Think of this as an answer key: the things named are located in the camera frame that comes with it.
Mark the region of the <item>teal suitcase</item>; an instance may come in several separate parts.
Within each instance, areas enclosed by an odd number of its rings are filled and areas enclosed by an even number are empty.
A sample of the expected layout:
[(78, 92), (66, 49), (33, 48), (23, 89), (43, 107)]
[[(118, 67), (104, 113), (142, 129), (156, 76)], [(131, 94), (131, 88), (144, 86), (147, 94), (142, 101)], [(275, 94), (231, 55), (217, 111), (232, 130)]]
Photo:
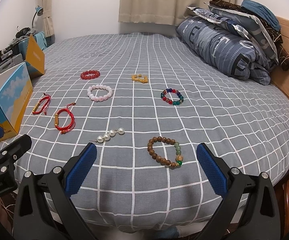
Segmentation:
[(19, 42), (17, 43), (19, 53), (23, 56), (23, 58), (26, 57), (26, 52), (27, 52), (27, 48), (29, 44), (32, 44), (32, 43), (35, 44), (42, 51), (47, 48), (48, 44), (46, 42), (45, 34), (43, 31), (40, 31), (34, 34), (33, 39), (34, 39), (34, 42), (31, 42), (30, 36), (25, 36), (24, 38), (19, 40)]

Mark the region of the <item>folded blue duvet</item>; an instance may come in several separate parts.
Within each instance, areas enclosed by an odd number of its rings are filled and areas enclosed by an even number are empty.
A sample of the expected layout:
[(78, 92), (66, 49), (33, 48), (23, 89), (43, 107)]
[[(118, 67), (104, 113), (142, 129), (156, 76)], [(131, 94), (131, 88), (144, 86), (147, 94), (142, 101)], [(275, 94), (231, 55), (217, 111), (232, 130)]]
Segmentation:
[(199, 16), (184, 20), (176, 32), (191, 50), (223, 74), (270, 84), (271, 62), (259, 45)]

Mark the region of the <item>blue patterned pillow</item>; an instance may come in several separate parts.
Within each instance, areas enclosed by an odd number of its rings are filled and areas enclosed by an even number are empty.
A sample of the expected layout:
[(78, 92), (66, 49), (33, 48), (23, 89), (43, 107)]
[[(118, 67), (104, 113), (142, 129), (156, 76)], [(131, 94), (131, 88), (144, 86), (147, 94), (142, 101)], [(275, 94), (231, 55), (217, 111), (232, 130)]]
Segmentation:
[(276, 45), (258, 17), (211, 5), (208, 10), (198, 7), (188, 7), (187, 9), (190, 14), (199, 16), (234, 35), (253, 42), (264, 51), (268, 59), (278, 63)]

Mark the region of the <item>grey checked bed sheet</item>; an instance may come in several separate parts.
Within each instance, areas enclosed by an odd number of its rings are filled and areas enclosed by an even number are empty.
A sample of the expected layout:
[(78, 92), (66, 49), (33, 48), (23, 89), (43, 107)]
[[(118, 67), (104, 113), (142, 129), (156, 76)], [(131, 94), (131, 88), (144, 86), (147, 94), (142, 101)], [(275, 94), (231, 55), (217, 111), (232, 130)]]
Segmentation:
[(86, 222), (124, 232), (209, 219), (221, 198), (196, 159), (209, 149), (246, 174), (277, 183), (289, 169), (289, 99), (275, 86), (228, 77), (176, 37), (91, 35), (53, 44), (20, 128), (32, 147), (16, 163), (47, 173), (97, 145), (72, 197)]

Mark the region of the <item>beige side curtain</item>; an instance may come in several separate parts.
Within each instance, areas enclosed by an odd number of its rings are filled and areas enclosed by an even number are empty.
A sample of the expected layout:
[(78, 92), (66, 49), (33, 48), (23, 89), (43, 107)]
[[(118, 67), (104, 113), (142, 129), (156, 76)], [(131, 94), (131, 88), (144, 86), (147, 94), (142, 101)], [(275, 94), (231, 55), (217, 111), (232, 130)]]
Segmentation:
[(43, 7), (42, 24), (45, 37), (51, 37), (55, 34), (52, 20), (52, 0), (38, 0), (38, 2)]

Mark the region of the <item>grey suitcase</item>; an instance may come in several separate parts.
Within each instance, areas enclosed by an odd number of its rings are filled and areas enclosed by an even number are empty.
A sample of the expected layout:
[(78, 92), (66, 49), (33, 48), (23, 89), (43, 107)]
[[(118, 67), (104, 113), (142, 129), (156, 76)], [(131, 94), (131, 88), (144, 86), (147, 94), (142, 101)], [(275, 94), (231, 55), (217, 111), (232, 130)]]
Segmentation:
[(18, 54), (12, 58), (4, 60), (3, 62), (0, 63), (0, 74), (22, 63), (23, 61), (24, 61), (23, 56), (21, 54)]

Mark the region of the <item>clutter pile on suitcases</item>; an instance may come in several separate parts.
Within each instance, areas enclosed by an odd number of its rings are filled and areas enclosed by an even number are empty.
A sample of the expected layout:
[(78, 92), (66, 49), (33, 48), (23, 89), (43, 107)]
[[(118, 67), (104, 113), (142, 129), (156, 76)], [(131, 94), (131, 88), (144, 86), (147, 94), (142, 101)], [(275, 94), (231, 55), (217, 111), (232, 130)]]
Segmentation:
[(16, 37), (10, 42), (10, 44), (3, 50), (0, 50), (0, 62), (2, 62), (3, 60), (14, 56), (14, 55), (18, 55), (20, 50), (19, 50), (19, 42), (29, 38), (30, 35), (35, 35), (36, 33), (38, 33), (38, 31), (34, 28), (23, 28), (20, 31), (18, 31), (16, 33)]

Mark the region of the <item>blue yellow cardboard box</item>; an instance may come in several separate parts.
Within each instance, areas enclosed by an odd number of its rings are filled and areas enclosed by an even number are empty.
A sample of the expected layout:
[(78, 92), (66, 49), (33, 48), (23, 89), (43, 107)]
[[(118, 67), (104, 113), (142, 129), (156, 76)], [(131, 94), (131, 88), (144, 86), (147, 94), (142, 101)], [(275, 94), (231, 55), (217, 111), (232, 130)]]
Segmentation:
[(45, 74), (45, 55), (29, 44), (25, 60), (0, 74), (0, 127), (6, 140), (19, 133), (20, 125), (33, 92), (31, 80)]

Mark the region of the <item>blue desk lamp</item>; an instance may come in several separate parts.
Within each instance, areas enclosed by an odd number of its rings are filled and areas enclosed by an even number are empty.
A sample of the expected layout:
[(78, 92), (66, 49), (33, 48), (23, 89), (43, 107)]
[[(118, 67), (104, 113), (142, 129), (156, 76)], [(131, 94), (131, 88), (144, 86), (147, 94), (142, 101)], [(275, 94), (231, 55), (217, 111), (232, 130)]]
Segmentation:
[(31, 28), (34, 28), (35, 18), (39, 17), (39, 16), (42, 16), (43, 15), (43, 11), (44, 11), (43, 7), (41, 7), (39, 5), (35, 7), (35, 13), (34, 13), (33, 18), (32, 18)]

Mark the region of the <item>brown patterned blanket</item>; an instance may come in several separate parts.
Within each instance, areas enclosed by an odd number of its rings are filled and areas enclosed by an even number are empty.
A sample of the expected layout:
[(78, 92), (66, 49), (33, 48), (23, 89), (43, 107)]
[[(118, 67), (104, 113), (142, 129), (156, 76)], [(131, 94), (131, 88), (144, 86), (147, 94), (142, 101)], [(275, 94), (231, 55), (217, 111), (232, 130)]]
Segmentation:
[(241, 5), (233, 4), (233, 3), (223, 1), (223, 0), (211, 0), (211, 1), (209, 1), (208, 8), (210, 5), (217, 7), (217, 8), (244, 12), (244, 13), (258, 17), (276, 45), (277, 53), (278, 53), (278, 63), (276, 63), (276, 64), (278, 66), (280, 66), (283, 69), (283, 71), (289, 70), (289, 54), (283, 48), (283, 38), (281, 35), (281, 31), (276, 31), (275, 29), (273, 29), (273, 27), (271, 25), (266, 23), (262, 18), (255, 15), (252, 12), (249, 12), (249, 11), (243, 9), (241, 7)]

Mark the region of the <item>teal folded cloth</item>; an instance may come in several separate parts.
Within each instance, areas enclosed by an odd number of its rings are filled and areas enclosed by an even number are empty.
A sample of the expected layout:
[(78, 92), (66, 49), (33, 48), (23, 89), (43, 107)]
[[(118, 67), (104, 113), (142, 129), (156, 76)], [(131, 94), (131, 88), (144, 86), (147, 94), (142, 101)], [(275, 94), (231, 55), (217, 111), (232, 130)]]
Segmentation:
[(252, 0), (243, 0), (241, 3), (241, 7), (262, 18), (266, 23), (271, 25), (273, 29), (275, 29), (276, 31), (281, 30), (281, 26), (277, 17), (266, 6)]

